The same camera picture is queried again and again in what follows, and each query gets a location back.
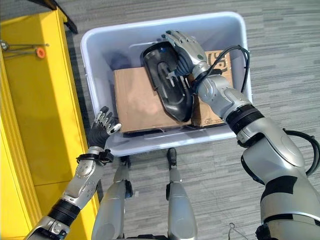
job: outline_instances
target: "black cable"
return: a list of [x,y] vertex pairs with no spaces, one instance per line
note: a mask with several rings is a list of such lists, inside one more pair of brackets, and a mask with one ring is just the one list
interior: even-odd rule
[[212,72],[212,70],[214,69],[214,67],[217,65],[217,63],[230,51],[232,50],[240,50],[244,56],[244,61],[245,61],[245,72],[244,72],[244,79],[243,79],[243,83],[242,83],[242,87],[241,87],[241,93],[244,92],[245,87],[246,87],[246,83],[247,83],[247,78],[248,78],[248,74],[249,74],[249,65],[250,65],[250,53],[247,49],[243,48],[240,45],[234,45],[234,46],[230,46],[227,49],[225,49],[223,52],[221,52],[219,54],[219,56],[216,58],[216,60],[214,61],[214,63],[209,67],[208,72],[206,73],[206,75],[199,81],[201,82],[202,80],[206,79],[210,73]]
[[320,166],[320,145],[319,145],[318,141],[315,139],[315,136],[310,136],[310,135],[303,133],[303,132],[300,132],[300,131],[286,130],[285,128],[283,129],[283,131],[288,135],[303,138],[311,144],[311,146],[313,148],[313,161],[312,161],[312,165],[310,166],[308,171],[305,172],[305,174],[307,176],[310,176]]

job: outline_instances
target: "plastic storage tub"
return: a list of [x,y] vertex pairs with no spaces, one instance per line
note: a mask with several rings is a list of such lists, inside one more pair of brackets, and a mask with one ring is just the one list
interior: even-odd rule
[[[108,106],[117,115],[113,70],[141,67],[142,51],[160,41],[161,35],[167,30],[179,30],[194,36],[205,51],[223,50],[231,45],[248,47],[245,22],[234,12],[191,15],[89,30],[82,37],[81,53],[95,114],[101,107]],[[240,51],[231,52],[230,57],[233,85],[240,90],[245,61]],[[252,101],[250,75],[244,93]],[[117,132],[108,139],[106,145],[115,156],[124,156],[234,136],[227,125],[197,130],[183,127],[133,137]]]

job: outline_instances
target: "cardboard box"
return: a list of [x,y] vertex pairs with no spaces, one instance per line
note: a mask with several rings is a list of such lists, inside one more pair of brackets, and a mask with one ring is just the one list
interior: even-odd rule
[[115,70],[114,87],[122,133],[191,124],[191,120],[178,122],[166,114],[144,67]]
[[[208,64],[212,65],[216,58],[222,51],[206,51],[205,54],[208,59]],[[233,87],[231,60],[230,54],[227,53],[224,58],[215,66],[215,69],[222,70],[222,76],[225,77],[229,84]],[[191,83],[194,80],[192,75],[188,76],[188,81]],[[212,110],[211,107],[204,103],[198,96],[194,98],[193,112],[191,122],[194,126],[206,127],[211,125],[223,124],[224,121],[220,119]]]

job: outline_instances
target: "robotic hand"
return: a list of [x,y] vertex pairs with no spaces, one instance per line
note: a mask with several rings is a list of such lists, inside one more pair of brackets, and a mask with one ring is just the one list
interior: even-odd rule
[[64,239],[72,222],[96,192],[103,167],[113,161],[110,150],[104,150],[108,137],[121,128],[115,125],[112,112],[104,106],[93,121],[88,134],[89,150],[77,157],[78,166],[61,198],[25,238],[26,240]]
[[[193,74],[197,82],[195,93],[229,125],[238,144],[247,148],[241,156],[244,170],[253,180],[265,185],[260,201],[262,225],[256,231],[257,238],[318,240],[320,194],[307,178],[305,161],[298,147],[284,130],[264,117],[223,76],[211,74],[204,50],[195,39],[173,30],[163,37],[179,56],[175,74]],[[312,164],[313,172],[320,164],[319,144],[317,146],[313,147],[318,155]]]

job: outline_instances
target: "robot forearm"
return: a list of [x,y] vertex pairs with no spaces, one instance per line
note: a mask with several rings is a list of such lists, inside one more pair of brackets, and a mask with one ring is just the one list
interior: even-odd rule
[[[247,148],[241,157],[242,166],[255,181],[265,185],[258,239],[318,239],[320,195],[306,176],[298,147],[224,77],[211,75],[204,79],[198,95],[230,126],[238,144]],[[262,232],[270,238],[262,238]]]
[[92,146],[87,154],[80,155],[73,179],[61,198],[25,238],[26,240],[64,239],[81,209],[96,192],[103,175],[103,166],[112,159],[110,151]]

